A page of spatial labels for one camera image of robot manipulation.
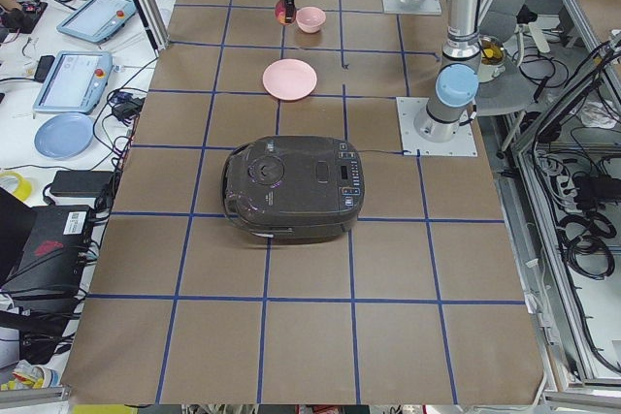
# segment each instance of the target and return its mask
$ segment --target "chair backrest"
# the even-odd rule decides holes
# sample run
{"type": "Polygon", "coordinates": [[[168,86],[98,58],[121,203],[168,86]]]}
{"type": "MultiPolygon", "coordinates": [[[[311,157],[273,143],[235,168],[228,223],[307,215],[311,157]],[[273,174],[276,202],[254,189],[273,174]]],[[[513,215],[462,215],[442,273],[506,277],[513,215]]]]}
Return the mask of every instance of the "chair backrest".
{"type": "Polygon", "coordinates": [[[526,0],[493,0],[487,15],[479,24],[480,34],[494,36],[502,43],[515,32],[517,14],[526,0]]]}

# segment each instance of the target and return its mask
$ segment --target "tape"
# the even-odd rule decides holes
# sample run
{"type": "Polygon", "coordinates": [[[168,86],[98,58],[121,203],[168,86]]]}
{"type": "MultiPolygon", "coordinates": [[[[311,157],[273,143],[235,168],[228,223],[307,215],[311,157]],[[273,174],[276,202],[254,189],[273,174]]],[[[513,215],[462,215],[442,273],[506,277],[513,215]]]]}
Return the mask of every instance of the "tape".
{"type": "Polygon", "coordinates": [[[28,199],[28,196],[32,193],[30,181],[16,172],[0,173],[0,188],[13,194],[22,202],[28,199]]]}

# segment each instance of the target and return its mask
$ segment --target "blue plate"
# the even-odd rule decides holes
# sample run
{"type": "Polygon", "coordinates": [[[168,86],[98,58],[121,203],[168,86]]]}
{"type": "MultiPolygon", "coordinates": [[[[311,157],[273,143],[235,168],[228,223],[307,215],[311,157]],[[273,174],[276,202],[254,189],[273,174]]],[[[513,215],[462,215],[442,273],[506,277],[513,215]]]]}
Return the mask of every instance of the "blue plate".
{"type": "Polygon", "coordinates": [[[85,150],[93,139],[93,121],[83,113],[70,111],[51,118],[35,135],[35,147],[42,155],[64,159],[85,150]]]}

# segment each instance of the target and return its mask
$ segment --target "barcode sticker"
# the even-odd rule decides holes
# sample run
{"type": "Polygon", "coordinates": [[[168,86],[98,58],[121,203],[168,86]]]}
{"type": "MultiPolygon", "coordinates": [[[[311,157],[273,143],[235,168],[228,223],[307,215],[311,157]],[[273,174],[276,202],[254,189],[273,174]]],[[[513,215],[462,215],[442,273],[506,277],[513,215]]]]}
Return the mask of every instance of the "barcode sticker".
{"type": "Polygon", "coordinates": [[[79,235],[86,220],[86,212],[69,212],[63,235],[79,235]]]}

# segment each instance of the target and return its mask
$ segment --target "yellow object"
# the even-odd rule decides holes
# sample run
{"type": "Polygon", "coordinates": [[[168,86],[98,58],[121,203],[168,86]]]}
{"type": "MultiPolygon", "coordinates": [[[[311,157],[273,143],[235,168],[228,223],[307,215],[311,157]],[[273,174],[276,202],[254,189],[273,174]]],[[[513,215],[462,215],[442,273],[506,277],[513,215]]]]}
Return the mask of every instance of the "yellow object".
{"type": "Polygon", "coordinates": [[[136,414],[138,409],[116,404],[78,404],[72,414],[136,414]]]}
{"type": "Polygon", "coordinates": [[[32,184],[17,172],[0,172],[0,188],[24,202],[32,193],[32,184]]]}

